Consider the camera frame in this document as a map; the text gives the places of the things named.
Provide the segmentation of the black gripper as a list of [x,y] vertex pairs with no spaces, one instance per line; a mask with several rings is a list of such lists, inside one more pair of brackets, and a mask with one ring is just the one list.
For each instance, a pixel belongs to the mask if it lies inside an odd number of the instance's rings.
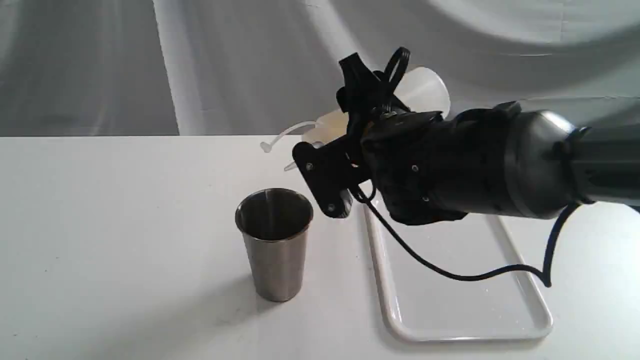
[[346,133],[320,147],[300,141],[293,147],[292,157],[322,213],[332,219],[345,219],[354,202],[351,191],[371,179],[362,155],[362,138],[375,123],[415,111],[395,94],[383,100],[386,78],[380,76],[381,71],[368,68],[359,54],[348,55],[338,64],[343,87],[336,92],[336,100],[349,117]]

